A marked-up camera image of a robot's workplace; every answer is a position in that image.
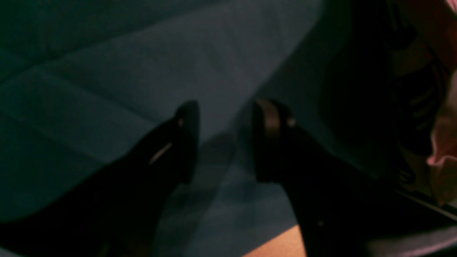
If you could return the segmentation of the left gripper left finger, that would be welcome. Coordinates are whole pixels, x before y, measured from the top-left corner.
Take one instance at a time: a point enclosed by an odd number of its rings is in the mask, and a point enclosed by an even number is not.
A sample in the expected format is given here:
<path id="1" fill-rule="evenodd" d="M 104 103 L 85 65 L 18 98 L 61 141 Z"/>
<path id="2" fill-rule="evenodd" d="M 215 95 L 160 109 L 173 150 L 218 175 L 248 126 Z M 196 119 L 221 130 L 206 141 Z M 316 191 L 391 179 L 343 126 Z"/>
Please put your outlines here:
<path id="1" fill-rule="evenodd" d="M 195 100 L 41 210 L 1 223 L 1 248 L 25 257 L 149 257 L 167 198 L 190 183 L 199 146 Z"/>

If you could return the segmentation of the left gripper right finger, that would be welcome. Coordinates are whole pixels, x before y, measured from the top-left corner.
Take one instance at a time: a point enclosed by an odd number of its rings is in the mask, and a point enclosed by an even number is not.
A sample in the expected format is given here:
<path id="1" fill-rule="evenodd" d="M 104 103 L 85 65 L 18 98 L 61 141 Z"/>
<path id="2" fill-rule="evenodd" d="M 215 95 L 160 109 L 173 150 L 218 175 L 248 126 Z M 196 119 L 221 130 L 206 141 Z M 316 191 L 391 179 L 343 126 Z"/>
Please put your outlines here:
<path id="1" fill-rule="evenodd" d="M 455 257 L 456 211 L 328 153 L 285 105 L 252 110 L 256 178 L 285 190 L 309 257 Z"/>

